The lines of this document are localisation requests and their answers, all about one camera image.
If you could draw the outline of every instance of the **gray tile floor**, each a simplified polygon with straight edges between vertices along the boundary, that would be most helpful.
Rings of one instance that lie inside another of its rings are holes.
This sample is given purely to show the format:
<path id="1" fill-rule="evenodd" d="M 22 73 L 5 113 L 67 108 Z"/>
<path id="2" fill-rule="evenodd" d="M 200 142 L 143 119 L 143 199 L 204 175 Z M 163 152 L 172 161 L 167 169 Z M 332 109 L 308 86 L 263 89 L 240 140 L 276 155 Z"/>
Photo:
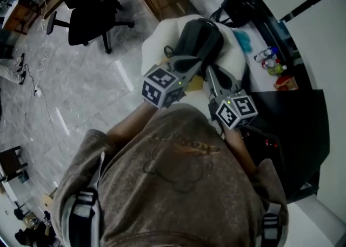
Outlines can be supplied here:
<path id="1" fill-rule="evenodd" d="M 102 37 L 88 46 L 70 46 L 66 29 L 57 26 L 49 37 L 45 70 L 36 72 L 42 68 L 46 40 L 37 20 L 28 35 L 19 38 L 14 56 L 25 53 L 44 96 L 33 96 L 30 77 L 23 86 L 0 78 L 0 151 L 22 147 L 30 179 L 24 183 L 27 190 L 19 195 L 19 203 L 29 201 L 28 207 L 38 215 L 41 195 L 54 189 L 54 181 L 60 182 L 86 131 L 107 132 L 142 102 L 141 44 L 157 22 L 142 0 L 119 1 L 124 10 L 118 12 L 117 20 L 133 19 L 136 25 L 110 30 L 110 55 L 104 52 Z M 57 19 L 69 21 L 71 12 L 62 4 Z"/>

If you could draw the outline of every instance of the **small bottle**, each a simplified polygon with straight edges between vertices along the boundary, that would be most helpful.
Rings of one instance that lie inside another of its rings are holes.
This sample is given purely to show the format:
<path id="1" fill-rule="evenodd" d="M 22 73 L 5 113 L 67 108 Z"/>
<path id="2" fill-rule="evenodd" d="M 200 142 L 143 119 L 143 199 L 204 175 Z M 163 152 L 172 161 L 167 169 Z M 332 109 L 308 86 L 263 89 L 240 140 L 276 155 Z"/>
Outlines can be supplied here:
<path id="1" fill-rule="evenodd" d="M 276 75 L 276 74 L 280 74 L 282 73 L 283 71 L 285 71 L 287 69 L 287 66 L 286 65 L 277 65 L 276 67 L 274 68 L 269 68 L 268 69 L 268 73 L 272 76 Z"/>
<path id="2" fill-rule="evenodd" d="M 267 58 L 265 61 L 263 61 L 262 67 L 265 69 L 273 68 L 276 65 L 280 64 L 280 62 L 280 59 L 278 59 L 276 55 L 274 55 L 272 58 Z"/>
<path id="3" fill-rule="evenodd" d="M 278 51 L 279 49 L 277 47 L 268 47 L 267 49 L 263 50 L 262 52 L 254 56 L 254 59 L 255 61 L 262 61 L 268 57 L 273 56 L 274 54 L 277 54 Z"/>

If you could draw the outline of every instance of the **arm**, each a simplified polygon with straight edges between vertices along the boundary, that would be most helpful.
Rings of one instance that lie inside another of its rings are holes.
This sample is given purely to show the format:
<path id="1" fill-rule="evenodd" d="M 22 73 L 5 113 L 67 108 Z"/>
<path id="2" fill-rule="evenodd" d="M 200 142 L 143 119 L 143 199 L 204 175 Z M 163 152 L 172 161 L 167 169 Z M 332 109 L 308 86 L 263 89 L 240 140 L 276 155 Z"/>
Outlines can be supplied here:
<path id="1" fill-rule="evenodd" d="M 144 101 L 127 118 L 110 129 L 107 136 L 121 149 L 143 130 L 157 110 L 155 106 Z"/>
<path id="2" fill-rule="evenodd" d="M 245 146 L 242 134 L 239 130 L 228 130 L 226 127 L 223 127 L 223 131 L 228 148 L 240 163 L 248 177 L 250 177 L 256 170 L 256 165 Z"/>

